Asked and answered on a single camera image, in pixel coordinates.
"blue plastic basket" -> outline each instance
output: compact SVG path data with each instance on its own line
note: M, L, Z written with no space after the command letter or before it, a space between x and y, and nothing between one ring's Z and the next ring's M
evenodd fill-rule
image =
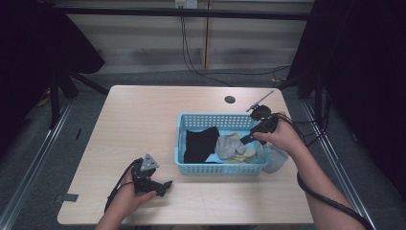
M186 150L186 133L203 131L217 127L220 135L236 132L240 137L250 133L257 122L248 114L180 114L177 121L174 161L182 174L259 174L270 163L269 148L264 148L258 141L246 145L247 149L256 150L256 158L250 163L240 164L189 164L184 163Z

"hand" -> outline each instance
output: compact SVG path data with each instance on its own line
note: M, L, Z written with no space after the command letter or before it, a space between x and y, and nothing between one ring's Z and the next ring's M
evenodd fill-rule
M279 119L277 129L273 133L255 132L253 136L258 140L271 143L288 154L296 152L297 147L304 146L295 129L282 119Z
M122 221L134 213L142 204L156 197L156 192L136 195L131 170L128 170L110 206L96 229L118 229Z

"wall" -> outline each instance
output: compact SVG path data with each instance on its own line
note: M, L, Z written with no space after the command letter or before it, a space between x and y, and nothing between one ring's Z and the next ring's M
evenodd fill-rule
M59 5L174 8L174 0L59 0ZM312 0L199 1L199 9L310 12ZM187 69L179 17L69 15L106 61L105 73ZM289 65L305 28L303 21L185 18L189 55L196 69L270 68Z

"dark floor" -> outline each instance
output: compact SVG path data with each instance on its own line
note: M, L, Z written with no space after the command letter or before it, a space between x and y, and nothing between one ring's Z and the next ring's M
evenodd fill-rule
M232 86L272 87L271 75L243 76L236 74L210 75ZM188 71L122 74L90 76L98 84L110 88L116 84L143 85L207 85L226 86L216 80L205 79ZM0 211L2 212L2 229L93 229L94 226L62 226L56 216L60 203L54 202L57 195L66 194L76 168L98 119L105 96L76 82L79 96L73 99L69 115L63 127L56 133L56 140L48 148L43 164L36 169L31 186L22 184L27 181L26 172L36 158L47 135L51 119L50 104L35 107L27 116L23 129L8 150L7 157L0 165ZM296 93L296 87L282 91L293 120L307 121L303 101ZM61 96L61 104L68 101ZM311 125L301 125L303 133L312 133ZM352 140L351 128L341 119L332 106L329 112L327 137L331 142L341 164L344 166L350 182L360 200L367 207L376 229L406 229L406 205L390 181L377 169L365 148ZM306 137L310 142L315 135ZM340 186L324 149L315 142L310 150L327 172L330 178ZM21 188L27 187L28 193L18 195ZM20 206L11 205L19 201ZM12 210L16 215L5 215ZM313 229L312 225L301 229Z

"wooden tabletop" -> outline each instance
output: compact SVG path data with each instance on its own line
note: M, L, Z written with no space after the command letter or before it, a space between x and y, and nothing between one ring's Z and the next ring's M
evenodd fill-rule
M288 158L274 173L183 175L174 163L176 122L182 113L245 113L269 88L136 86L111 88L58 214L61 224L95 224L125 168L149 153L159 164L154 181L173 180L164 197L143 205L124 223L288 224L313 222ZM233 96L235 103L226 103ZM281 91L260 104L289 115Z

